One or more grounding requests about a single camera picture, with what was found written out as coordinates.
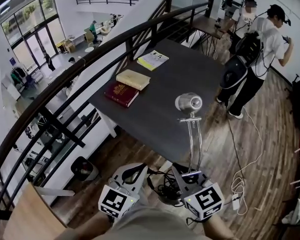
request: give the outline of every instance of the sneaker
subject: sneaker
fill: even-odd
[[[231,114],[230,111],[228,111],[228,113],[229,113],[231,116],[235,117],[236,119],[242,119],[242,118],[244,117],[244,114],[242,114],[242,113],[240,113],[240,115]]]
[[[222,100],[218,99],[218,96],[215,98],[215,101],[218,102],[219,104],[223,102]]]

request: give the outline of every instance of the electrical outlet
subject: electrical outlet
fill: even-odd
[[[240,202],[239,202],[239,199],[238,199],[238,194],[233,194],[232,195],[232,209],[234,211],[236,211],[236,210],[239,209],[239,206],[240,206]]]

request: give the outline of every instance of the white booklet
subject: white booklet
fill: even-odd
[[[153,50],[152,52],[139,57],[137,63],[144,66],[146,69],[153,71],[167,60],[169,60],[167,56]]]

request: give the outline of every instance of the window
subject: window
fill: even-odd
[[[40,68],[58,54],[56,44],[65,39],[55,0],[34,0],[1,23],[2,30],[19,62],[28,71]]]
[[[30,70],[32,67],[36,66],[36,63],[31,57],[31,54],[24,41],[14,48],[13,52],[18,58],[19,62],[22,63],[27,70]]]
[[[12,15],[2,24],[3,32],[9,41],[10,45],[13,45],[18,39],[21,38],[21,33],[19,31],[15,16]]]
[[[39,0],[34,0],[18,10],[15,17],[23,35],[45,20]]]
[[[55,0],[40,0],[45,19],[57,14]]]
[[[62,30],[60,21],[58,18],[54,19],[53,21],[48,23],[48,28],[50,30],[52,39],[54,44],[58,44],[59,42],[65,39],[65,34]]]

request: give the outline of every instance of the red book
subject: red book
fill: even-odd
[[[112,83],[109,88],[104,92],[104,95],[119,103],[121,106],[129,108],[131,103],[138,96],[139,91],[121,82]]]

